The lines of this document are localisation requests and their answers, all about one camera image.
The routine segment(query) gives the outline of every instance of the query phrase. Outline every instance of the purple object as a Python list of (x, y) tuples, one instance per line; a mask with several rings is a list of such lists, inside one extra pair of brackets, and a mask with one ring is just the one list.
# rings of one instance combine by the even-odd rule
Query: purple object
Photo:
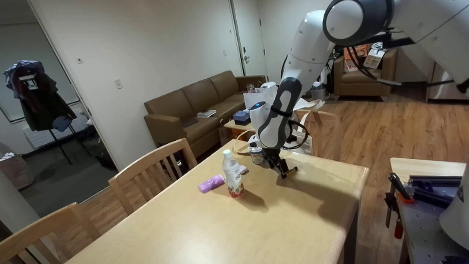
[(199, 191), (202, 194), (205, 194), (208, 191), (212, 191), (212, 190), (221, 187), (223, 184), (224, 184), (224, 180), (221, 178), (221, 175), (215, 175), (215, 177), (209, 178), (208, 181), (202, 183), (199, 186)]

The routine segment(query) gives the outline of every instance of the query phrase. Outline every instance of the brown couch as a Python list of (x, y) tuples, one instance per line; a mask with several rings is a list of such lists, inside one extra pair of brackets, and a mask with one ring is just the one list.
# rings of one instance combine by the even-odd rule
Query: brown couch
[[(227, 71), (149, 100), (145, 103), (149, 134), (157, 146), (186, 139), (198, 158), (220, 143), (218, 128), (245, 108), (242, 93), (246, 86), (264, 83), (264, 77), (236, 78)], [(217, 115), (196, 118), (206, 111), (217, 111)]]
[[(369, 73), (381, 80), (394, 80), (397, 49), (388, 51), (381, 62), (379, 70), (371, 70)], [(346, 73), (343, 58), (334, 62), (334, 93), (335, 99), (340, 96), (365, 96), (381, 98), (385, 100), (391, 95), (391, 89), (375, 83), (360, 73)]]

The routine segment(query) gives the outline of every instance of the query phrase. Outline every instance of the door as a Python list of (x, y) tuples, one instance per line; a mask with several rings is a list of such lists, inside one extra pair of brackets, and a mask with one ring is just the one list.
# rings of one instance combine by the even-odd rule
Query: door
[(258, 0), (231, 0), (243, 76), (266, 77)]

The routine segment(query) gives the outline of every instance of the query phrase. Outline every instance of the chair back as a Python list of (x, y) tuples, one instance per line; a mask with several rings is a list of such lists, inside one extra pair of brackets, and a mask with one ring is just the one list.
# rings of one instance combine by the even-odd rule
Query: chair back
[(310, 153), (316, 158), (340, 161), (343, 128), (340, 117), (310, 111), (305, 128), (312, 139)]
[[(99, 238), (99, 232), (86, 219), (85, 213), (77, 208), (77, 205), (73, 203), (1, 241), (0, 263), (10, 263), (11, 259), (20, 259), (23, 263), (38, 263), (26, 253), (26, 250), (31, 247), (48, 263), (64, 263), (73, 254), (66, 247), (64, 241), (57, 237), (57, 232), (73, 225), (80, 225), (80, 228), (92, 241)], [(51, 241), (57, 253), (53, 253), (48, 247), (45, 247), (42, 241), (44, 238)]]
[(127, 215), (132, 215), (135, 209), (126, 196), (126, 188), (136, 187), (142, 197), (149, 202), (183, 177), (181, 161), (176, 158), (179, 153), (183, 155), (181, 158), (189, 169), (196, 166), (189, 143), (181, 139), (146, 153), (108, 181), (111, 191)]

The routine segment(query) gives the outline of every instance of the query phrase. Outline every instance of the ceiling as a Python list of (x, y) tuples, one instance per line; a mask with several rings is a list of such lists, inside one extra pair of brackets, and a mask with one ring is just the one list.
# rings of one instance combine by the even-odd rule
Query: ceiling
[(0, 26), (35, 23), (26, 0), (0, 0)]

